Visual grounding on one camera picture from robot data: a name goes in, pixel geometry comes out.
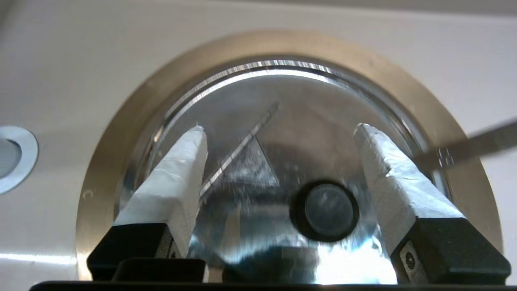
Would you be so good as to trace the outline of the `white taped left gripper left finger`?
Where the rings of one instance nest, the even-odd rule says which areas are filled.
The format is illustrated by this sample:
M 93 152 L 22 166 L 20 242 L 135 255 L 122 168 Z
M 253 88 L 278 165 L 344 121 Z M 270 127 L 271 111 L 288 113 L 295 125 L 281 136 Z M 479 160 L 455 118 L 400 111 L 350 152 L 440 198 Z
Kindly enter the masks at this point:
M 192 127 L 177 140 L 87 258 L 93 280 L 111 280 L 127 259 L 187 257 L 207 157 L 203 127 Z

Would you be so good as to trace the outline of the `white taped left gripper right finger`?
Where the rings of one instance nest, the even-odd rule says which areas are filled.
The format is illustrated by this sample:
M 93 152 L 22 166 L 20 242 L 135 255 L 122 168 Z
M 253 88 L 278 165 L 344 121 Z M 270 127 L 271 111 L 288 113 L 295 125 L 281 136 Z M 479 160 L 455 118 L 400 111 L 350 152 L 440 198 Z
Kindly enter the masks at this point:
M 354 131 L 386 249 L 402 283 L 504 285 L 511 265 L 385 133 Z

